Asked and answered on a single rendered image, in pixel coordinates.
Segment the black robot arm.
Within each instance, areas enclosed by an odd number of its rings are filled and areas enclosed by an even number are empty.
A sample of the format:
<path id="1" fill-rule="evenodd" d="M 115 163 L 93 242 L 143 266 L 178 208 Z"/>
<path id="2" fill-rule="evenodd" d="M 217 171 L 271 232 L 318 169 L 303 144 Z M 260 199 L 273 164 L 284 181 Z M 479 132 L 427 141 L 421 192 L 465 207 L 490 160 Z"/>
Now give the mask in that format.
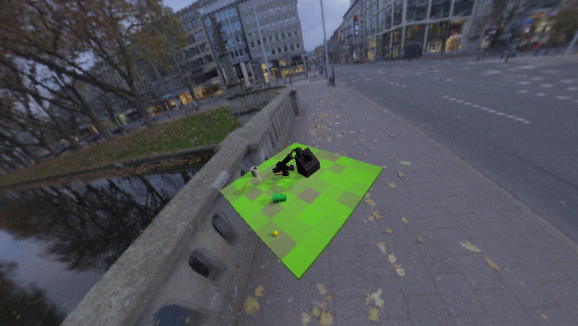
<path id="1" fill-rule="evenodd" d="M 297 158 L 295 158 L 295 157 L 292 156 L 292 153 L 293 153 L 294 151 L 295 151 L 295 153 L 296 153 L 296 155 L 297 155 Z M 283 176 L 288 176 L 288 175 L 289 175 L 288 170 L 285 171 L 286 166 L 287 166 L 286 164 L 287 164 L 290 160 L 292 160 L 292 159 L 298 159 L 298 158 L 300 158 L 300 157 L 302 157 L 302 156 L 304 157 L 303 160 L 304 160 L 305 162 L 309 162 L 309 161 L 312 161 L 312 160 L 313 160 L 313 157 L 312 157 L 310 151 L 305 152 L 305 151 L 302 151 L 302 149 L 301 149 L 300 147 L 297 147 L 297 148 L 293 149 L 293 150 L 291 151 L 291 153 L 289 153 L 281 162 L 278 162 L 278 163 L 276 164 L 277 167 L 273 168 L 272 171 L 274 172 L 274 174 L 283 171 Z"/>

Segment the dark grey cylindrical cup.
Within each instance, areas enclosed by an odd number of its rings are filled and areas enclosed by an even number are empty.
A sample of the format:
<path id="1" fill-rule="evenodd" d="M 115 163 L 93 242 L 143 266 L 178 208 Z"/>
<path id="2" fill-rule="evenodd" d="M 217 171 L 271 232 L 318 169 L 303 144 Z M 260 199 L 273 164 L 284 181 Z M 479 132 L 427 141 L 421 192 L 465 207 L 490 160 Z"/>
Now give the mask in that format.
<path id="1" fill-rule="evenodd" d="M 258 171 L 258 168 L 256 166 L 250 168 L 250 171 L 251 171 L 253 177 L 259 176 L 259 171 Z"/>

